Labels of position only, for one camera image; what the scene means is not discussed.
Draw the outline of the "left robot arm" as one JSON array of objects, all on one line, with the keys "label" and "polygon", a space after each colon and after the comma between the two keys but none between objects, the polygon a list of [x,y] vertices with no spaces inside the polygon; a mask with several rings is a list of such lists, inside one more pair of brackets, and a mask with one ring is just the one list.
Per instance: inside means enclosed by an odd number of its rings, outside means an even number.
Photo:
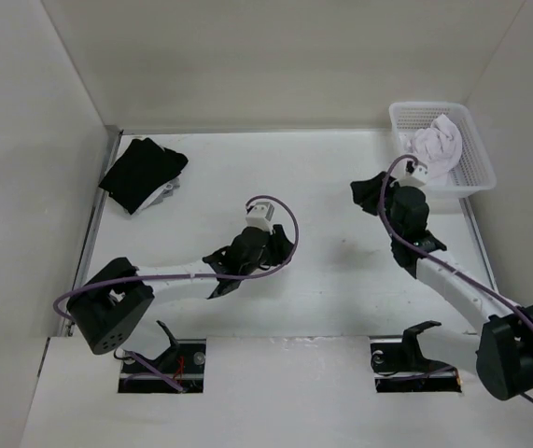
[{"label": "left robot arm", "polygon": [[173,389],[182,386],[167,375],[179,359],[179,342],[161,320],[165,340],[141,343],[136,330],[153,305],[187,299],[224,297],[248,279],[268,276],[287,265],[297,244],[284,228],[247,226],[215,252],[166,273],[133,265],[127,258],[111,260],[90,282],[68,297],[67,315],[75,322],[95,355],[116,349],[161,378]]}]

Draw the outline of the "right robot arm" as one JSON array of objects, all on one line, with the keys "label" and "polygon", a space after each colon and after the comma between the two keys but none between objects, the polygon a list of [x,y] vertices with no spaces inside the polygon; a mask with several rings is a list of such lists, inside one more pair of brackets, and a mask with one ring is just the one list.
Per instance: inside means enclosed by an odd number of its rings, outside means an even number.
[{"label": "right robot arm", "polygon": [[393,259],[413,279],[440,294],[474,328],[454,339],[427,321],[403,332],[400,358],[412,370],[431,361],[473,372],[491,396],[508,400],[533,389],[533,305],[521,306],[469,277],[428,230],[425,193],[387,172],[350,184],[352,200],[379,217]]}]

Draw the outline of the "folded grey white tank top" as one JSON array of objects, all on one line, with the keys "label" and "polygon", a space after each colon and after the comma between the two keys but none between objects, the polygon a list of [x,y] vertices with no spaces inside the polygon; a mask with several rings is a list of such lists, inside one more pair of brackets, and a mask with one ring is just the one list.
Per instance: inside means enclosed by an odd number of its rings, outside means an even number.
[{"label": "folded grey white tank top", "polygon": [[175,177],[152,192],[134,211],[136,215],[146,210],[150,206],[162,203],[166,198],[171,197],[180,188],[179,177]]}]

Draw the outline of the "folded black tank top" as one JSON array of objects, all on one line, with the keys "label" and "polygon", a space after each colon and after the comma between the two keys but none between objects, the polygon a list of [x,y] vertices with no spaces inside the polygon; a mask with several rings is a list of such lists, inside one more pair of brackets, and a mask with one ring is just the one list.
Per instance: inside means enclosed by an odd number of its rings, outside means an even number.
[{"label": "folded black tank top", "polygon": [[189,159],[150,138],[134,139],[99,184],[130,216],[156,189],[179,177]]}]

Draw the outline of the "white plastic basket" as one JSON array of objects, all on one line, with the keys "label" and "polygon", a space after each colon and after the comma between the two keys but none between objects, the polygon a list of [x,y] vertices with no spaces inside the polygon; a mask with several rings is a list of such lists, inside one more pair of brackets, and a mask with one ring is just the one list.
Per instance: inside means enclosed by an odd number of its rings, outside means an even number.
[{"label": "white plastic basket", "polygon": [[493,189],[496,176],[482,139],[469,110],[458,103],[450,102],[396,102],[389,106],[388,113],[396,148],[401,154],[404,137],[412,136],[418,129],[425,129],[441,114],[445,114],[460,130],[463,151],[459,164],[444,185],[427,182],[424,191],[433,198],[465,198],[471,194]]}]

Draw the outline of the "right metal table rail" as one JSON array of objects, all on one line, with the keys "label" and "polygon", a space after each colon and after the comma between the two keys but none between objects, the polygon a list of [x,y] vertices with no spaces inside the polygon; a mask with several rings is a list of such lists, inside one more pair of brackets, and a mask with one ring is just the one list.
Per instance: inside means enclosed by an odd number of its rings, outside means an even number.
[{"label": "right metal table rail", "polygon": [[474,215],[472,205],[469,198],[462,198],[459,200],[462,213],[466,219],[470,236],[475,243],[477,257],[480,260],[481,264],[484,266],[484,281],[485,283],[493,289],[495,292],[498,292],[498,285],[496,278],[493,273],[493,269],[487,255],[487,251],[484,245],[483,237],[480,232],[480,228]]}]

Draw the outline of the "metal table rail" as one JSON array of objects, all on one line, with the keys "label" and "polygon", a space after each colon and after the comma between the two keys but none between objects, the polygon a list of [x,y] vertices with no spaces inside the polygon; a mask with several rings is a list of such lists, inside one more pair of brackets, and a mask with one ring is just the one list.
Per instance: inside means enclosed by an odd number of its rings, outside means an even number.
[{"label": "metal table rail", "polygon": [[123,130],[116,125],[106,125],[105,130],[108,137],[107,145],[102,160],[100,172],[94,184],[96,189],[94,191],[91,212],[77,262],[75,277],[71,286],[72,289],[81,287],[86,282],[87,274],[91,263],[91,254],[95,245],[96,236],[105,205],[106,192],[99,188],[99,184],[104,178],[106,171],[116,160],[120,140],[123,135]]},{"label": "metal table rail", "polygon": [[480,228],[474,215],[472,205],[469,198],[462,198],[459,200],[462,213],[466,219],[470,236],[475,243],[477,257],[480,260],[481,264],[484,266],[484,281],[485,283],[493,289],[495,292],[498,292],[498,285],[496,278],[493,273],[493,269],[487,255],[487,251],[484,245],[483,237],[480,232]]}]

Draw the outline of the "left metal table rail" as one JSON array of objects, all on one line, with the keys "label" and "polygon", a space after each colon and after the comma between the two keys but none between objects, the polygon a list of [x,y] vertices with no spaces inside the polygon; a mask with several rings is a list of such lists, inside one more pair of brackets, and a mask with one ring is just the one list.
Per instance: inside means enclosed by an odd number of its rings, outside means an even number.
[{"label": "left metal table rail", "polygon": [[94,184],[96,189],[94,191],[91,212],[77,262],[75,277],[71,286],[72,289],[81,287],[86,282],[87,274],[91,263],[91,254],[95,245],[96,236],[105,205],[106,192],[99,188],[99,184],[104,178],[106,171],[116,160],[120,140],[123,135],[123,130],[116,125],[106,125],[105,130],[108,137],[107,145],[102,160],[100,172]]}]

